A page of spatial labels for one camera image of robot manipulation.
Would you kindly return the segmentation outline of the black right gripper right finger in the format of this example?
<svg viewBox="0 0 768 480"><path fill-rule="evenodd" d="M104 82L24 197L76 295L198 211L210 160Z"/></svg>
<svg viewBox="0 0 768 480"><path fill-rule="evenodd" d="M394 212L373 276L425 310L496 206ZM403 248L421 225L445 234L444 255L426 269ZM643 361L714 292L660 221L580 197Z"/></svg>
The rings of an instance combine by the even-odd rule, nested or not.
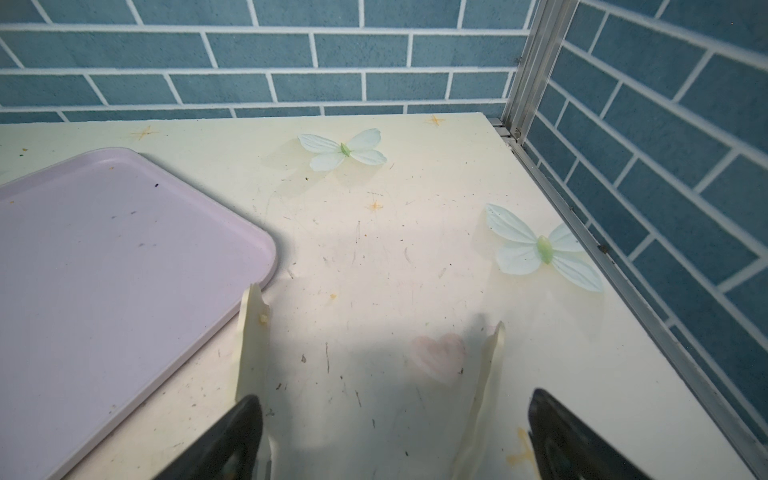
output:
<svg viewBox="0 0 768 480"><path fill-rule="evenodd" d="M650 479L542 388L533 392L528 420L539 475L543 479Z"/></svg>

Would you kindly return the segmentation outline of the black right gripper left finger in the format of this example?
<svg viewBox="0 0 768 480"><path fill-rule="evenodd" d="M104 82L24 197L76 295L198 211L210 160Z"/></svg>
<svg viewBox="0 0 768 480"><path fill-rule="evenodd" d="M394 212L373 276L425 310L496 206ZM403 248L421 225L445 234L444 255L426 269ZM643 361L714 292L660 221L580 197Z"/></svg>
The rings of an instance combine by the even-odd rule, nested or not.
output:
<svg viewBox="0 0 768 480"><path fill-rule="evenodd" d="M155 479L251 479L263 429L260 401L246 395Z"/></svg>

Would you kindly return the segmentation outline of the metal tongs with white tips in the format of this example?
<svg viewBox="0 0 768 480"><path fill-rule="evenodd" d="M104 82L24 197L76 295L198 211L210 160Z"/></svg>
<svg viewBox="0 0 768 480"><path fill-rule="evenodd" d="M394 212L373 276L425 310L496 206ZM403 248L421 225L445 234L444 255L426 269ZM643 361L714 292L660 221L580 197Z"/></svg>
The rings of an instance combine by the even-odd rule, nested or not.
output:
<svg viewBox="0 0 768 480"><path fill-rule="evenodd" d="M247 479L265 479L272 473L273 437L264 423L267 407L267 370L269 365L271 310L263 301L257 284L250 285L241 300L237 320L240 342L237 362L235 401L256 400L261 413L261 432L256 447L256 465L246 471ZM479 470L488 443L491 416L498 399L503 368L506 328L499 322L483 345L480 371L472 406L451 466L453 479L473 479Z"/></svg>

